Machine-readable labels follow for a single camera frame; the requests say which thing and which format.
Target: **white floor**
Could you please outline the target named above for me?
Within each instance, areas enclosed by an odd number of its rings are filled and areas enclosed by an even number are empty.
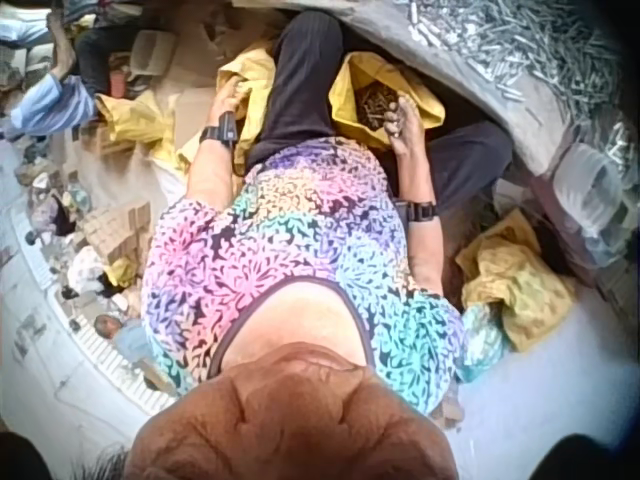
[[[0,142],[0,159],[4,227],[6,207],[20,198],[20,189],[12,174],[17,159],[6,142]],[[6,228],[0,233],[0,243],[15,248],[15,236]],[[110,385],[78,352],[60,353],[70,342],[62,342],[66,332],[54,328],[59,322],[49,318],[24,258],[11,260],[0,286],[0,406],[9,426],[29,436],[61,478],[70,462],[129,444],[144,416],[117,392],[109,401],[93,400],[89,390],[105,392]],[[29,314],[47,330],[19,362],[12,349],[15,328]],[[572,433],[608,445],[619,441],[640,397],[637,338],[622,331],[596,292],[582,290],[569,318],[542,344],[511,354],[461,387],[466,419],[448,437],[462,480],[527,479],[545,453]]]
[[[543,343],[461,387],[466,418],[448,437],[462,480],[529,478],[572,433],[614,446],[639,406],[637,339],[597,292],[581,290]]]

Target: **floral blouse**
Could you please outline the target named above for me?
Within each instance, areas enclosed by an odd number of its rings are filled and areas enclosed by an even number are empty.
[[[341,138],[280,151],[224,211],[183,199],[164,212],[142,292],[156,361],[186,393],[218,373],[228,337],[257,303],[314,280],[345,300],[376,372],[433,410],[454,374],[460,315],[415,283],[382,168]]]

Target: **neck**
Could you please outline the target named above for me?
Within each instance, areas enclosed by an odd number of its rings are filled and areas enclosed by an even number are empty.
[[[366,365],[356,319],[342,298],[322,285],[298,282],[281,288],[246,320],[222,359],[222,369],[250,362],[281,347],[305,342]]]

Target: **plastic container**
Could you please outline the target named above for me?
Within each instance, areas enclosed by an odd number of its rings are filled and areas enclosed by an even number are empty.
[[[131,50],[133,75],[164,75],[171,63],[176,36],[170,32],[141,30]]]
[[[596,237],[622,203],[620,176],[609,157],[584,143],[574,144],[563,157],[553,179],[562,208]]]

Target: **wristwatch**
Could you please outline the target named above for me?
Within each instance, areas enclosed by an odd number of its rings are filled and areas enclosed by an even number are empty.
[[[238,141],[235,114],[233,112],[224,112],[220,115],[217,127],[204,127],[200,135],[200,143],[205,140],[218,140],[229,150],[233,151]]]
[[[410,222],[430,222],[438,216],[438,208],[431,202],[407,202],[407,219]]]

